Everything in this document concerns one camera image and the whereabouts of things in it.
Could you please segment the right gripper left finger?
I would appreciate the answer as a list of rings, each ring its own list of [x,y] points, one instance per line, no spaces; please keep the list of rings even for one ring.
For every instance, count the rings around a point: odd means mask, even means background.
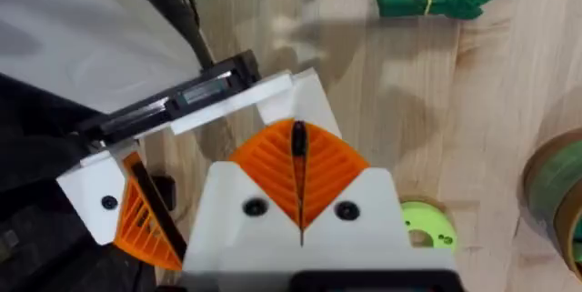
[[[210,166],[187,244],[186,263],[215,263],[226,251],[299,249],[296,224],[235,162]]]

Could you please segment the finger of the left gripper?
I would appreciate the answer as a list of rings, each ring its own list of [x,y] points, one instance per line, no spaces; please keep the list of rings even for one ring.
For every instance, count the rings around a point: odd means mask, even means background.
[[[291,87],[257,104],[266,125],[294,118],[324,128],[337,137],[342,134],[315,69],[291,75]]]

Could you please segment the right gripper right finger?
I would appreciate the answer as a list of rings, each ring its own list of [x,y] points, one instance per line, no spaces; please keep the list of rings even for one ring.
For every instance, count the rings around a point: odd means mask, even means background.
[[[412,261],[390,173],[362,170],[304,231],[305,261]]]

